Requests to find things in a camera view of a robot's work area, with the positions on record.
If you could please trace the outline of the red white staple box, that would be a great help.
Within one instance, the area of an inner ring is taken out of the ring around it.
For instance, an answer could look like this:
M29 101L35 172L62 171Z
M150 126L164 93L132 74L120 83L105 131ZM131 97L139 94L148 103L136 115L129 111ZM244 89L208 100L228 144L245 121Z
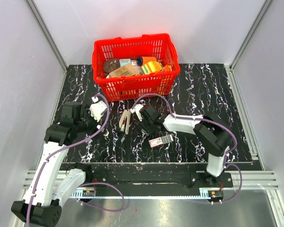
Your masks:
M173 136L168 134L162 137L149 140L149 145L151 148L154 148L154 147L161 146L163 144L167 144L170 142L173 142Z

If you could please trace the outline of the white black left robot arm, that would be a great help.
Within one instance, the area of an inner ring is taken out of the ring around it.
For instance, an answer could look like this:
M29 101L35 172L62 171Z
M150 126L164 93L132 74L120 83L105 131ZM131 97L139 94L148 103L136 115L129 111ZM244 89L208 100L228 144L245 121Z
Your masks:
M69 147L78 134L93 134L100 129L99 121L107 110L104 101L91 105L66 102L60 115L47 128L42 158L34 178L22 200L14 201L11 207L22 222L54 227L57 225L62 207L78 186L92 184L91 168L76 163L59 185L55 185L60 166Z

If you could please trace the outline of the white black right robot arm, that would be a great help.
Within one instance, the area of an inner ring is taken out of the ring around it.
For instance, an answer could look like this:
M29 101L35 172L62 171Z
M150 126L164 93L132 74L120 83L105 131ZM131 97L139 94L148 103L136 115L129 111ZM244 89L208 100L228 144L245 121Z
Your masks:
M136 125L145 135L155 131L183 132L195 135L208 153L206 183L217 187L223 180L225 160L230 151L231 142L237 140L225 123L215 114L209 115L178 115L162 114L151 105L138 104L131 110L138 117Z

